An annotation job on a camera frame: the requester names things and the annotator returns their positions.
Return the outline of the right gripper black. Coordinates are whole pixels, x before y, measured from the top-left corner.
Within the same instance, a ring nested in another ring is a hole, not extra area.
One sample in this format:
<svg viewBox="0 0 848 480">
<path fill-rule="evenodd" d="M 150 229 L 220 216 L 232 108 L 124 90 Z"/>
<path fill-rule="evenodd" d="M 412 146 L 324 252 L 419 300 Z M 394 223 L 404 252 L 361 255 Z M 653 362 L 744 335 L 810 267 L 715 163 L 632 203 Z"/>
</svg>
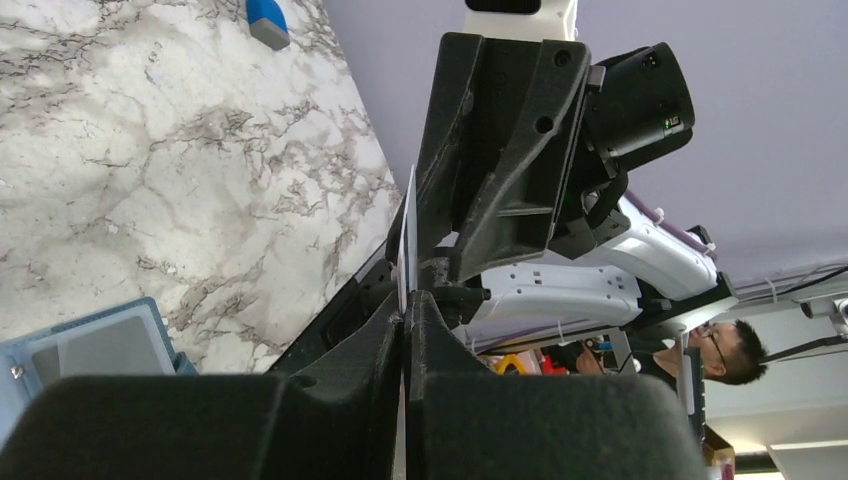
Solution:
<svg viewBox="0 0 848 480">
<path fill-rule="evenodd" d="M 630 228 L 629 173 L 692 139 L 693 103 L 666 42 L 594 65 L 565 184 L 590 58 L 578 42 L 442 36 L 405 195 L 421 260 L 454 232 L 453 277 L 465 281 L 547 246 L 577 259 Z"/>
</svg>

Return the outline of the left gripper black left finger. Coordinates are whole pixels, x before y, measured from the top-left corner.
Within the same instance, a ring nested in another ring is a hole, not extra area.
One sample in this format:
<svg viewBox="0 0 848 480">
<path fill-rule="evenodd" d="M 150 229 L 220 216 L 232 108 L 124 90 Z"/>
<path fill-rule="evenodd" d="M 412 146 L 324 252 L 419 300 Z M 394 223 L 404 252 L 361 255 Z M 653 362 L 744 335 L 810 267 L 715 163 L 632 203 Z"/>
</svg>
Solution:
<svg viewBox="0 0 848 480">
<path fill-rule="evenodd" d="M 402 321 L 390 294 L 293 375 L 77 376 L 25 410 L 5 479 L 388 479 Z"/>
</svg>

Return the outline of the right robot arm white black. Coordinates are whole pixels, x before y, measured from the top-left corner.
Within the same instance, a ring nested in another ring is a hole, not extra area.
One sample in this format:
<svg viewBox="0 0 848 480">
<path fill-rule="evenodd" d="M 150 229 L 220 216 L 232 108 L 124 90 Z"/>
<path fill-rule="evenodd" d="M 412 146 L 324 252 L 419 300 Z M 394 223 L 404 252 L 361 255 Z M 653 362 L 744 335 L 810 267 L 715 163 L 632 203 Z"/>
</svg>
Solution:
<svg viewBox="0 0 848 480">
<path fill-rule="evenodd" d="M 672 225 L 629 176 L 694 124 L 666 43 L 593 63 L 579 42 L 448 33 L 387 258 L 479 353 L 688 332 L 735 292 L 706 231 Z"/>
</svg>

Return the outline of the small blue grey block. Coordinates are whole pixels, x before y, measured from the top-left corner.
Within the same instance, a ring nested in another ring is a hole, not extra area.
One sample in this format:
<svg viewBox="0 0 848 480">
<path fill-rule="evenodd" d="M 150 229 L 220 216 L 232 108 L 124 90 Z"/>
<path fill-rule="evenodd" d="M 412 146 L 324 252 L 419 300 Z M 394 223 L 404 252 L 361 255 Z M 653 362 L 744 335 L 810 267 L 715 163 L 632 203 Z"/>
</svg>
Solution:
<svg viewBox="0 0 848 480">
<path fill-rule="evenodd" d="M 275 0 L 246 0 L 247 23 L 251 35 L 274 51 L 290 45 L 290 35 L 282 9 Z"/>
</svg>

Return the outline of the grey card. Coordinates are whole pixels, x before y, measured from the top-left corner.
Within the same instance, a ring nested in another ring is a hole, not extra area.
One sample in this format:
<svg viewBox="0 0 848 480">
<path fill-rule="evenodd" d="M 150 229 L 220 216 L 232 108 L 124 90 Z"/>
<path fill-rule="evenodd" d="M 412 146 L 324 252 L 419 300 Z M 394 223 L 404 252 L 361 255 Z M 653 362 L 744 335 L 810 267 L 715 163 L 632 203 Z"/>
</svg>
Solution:
<svg viewBox="0 0 848 480">
<path fill-rule="evenodd" d="M 43 342 L 31 354 L 43 385 L 81 375 L 172 375 L 170 358 L 139 316 L 77 327 Z"/>
</svg>

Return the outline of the blue leather card holder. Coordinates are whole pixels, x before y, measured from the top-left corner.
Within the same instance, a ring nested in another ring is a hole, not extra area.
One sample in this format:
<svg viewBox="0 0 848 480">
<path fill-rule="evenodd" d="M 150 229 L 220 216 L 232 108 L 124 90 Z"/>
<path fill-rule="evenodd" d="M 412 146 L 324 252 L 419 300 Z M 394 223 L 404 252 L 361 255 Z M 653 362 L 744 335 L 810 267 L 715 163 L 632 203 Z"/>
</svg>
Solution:
<svg viewBox="0 0 848 480">
<path fill-rule="evenodd" d="M 173 347 L 155 300 L 143 297 L 1 343 L 1 442 L 34 398 L 80 375 L 198 373 Z"/>
</svg>

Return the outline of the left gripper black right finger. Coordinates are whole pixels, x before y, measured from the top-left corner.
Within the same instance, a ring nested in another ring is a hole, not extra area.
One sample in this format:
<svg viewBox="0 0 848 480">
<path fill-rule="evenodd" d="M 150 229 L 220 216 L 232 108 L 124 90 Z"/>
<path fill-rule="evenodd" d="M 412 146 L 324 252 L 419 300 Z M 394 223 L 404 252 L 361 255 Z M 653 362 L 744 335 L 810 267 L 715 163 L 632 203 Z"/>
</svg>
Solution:
<svg viewBox="0 0 848 480">
<path fill-rule="evenodd" d="M 703 479 L 677 398 L 640 375 L 499 375 L 427 291 L 405 312 L 411 479 Z"/>
</svg>

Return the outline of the white credit card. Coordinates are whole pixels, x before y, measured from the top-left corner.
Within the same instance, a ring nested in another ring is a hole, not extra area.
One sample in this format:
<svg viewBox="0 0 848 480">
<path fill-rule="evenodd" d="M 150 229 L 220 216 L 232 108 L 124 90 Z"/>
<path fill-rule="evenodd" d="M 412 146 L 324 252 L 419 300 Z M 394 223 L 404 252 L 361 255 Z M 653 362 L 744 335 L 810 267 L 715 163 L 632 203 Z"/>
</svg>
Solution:
<svg viewBox="0 0 848 480">
<path fill-rule="evenodd" d="M 418 218 L 416 166 L 410 170 L 402 210 L 402 222 L 397 258 L 399 313 L 402 316 L 410 303 L 411 294 L 418 289 Z"/>
</svg>

